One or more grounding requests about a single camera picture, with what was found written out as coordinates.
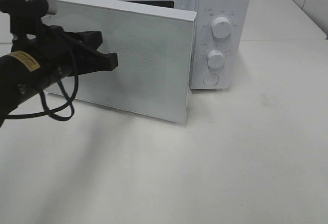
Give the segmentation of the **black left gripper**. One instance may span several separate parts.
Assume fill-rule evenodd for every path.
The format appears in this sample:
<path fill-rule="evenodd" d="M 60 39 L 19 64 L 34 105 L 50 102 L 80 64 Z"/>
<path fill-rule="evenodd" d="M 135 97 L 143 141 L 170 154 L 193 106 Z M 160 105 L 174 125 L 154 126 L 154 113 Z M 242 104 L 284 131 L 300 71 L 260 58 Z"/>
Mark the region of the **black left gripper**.
<path fill-rule="evenodd" d="M 112 71 L 118 67 L 116 53 L 98 51 L 103 43 L 100 31 L 66 32 L 61 27 L 51 28 L 43 23 L 51 12 L 11 12 L 10 33 L 13 35 L 11 51 L 24 51 L 41 64 L 61 64 L 69 70 L 67 76 Z"/>

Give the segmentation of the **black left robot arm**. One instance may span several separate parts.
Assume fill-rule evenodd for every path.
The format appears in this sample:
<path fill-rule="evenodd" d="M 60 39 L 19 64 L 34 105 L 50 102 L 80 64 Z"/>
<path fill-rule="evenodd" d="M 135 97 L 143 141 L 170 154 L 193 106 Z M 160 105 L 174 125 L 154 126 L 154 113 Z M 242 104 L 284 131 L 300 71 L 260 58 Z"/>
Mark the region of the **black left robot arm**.
<path fill-rule="evenodd" d="M 10 13 L 11 52 L 1 57 L 1 122 L 48 116 L 68 121 L 83 74 L 112 71 L 116 53 L 103 54 L 99 31 L 65 32 L 41 17 Z"/>

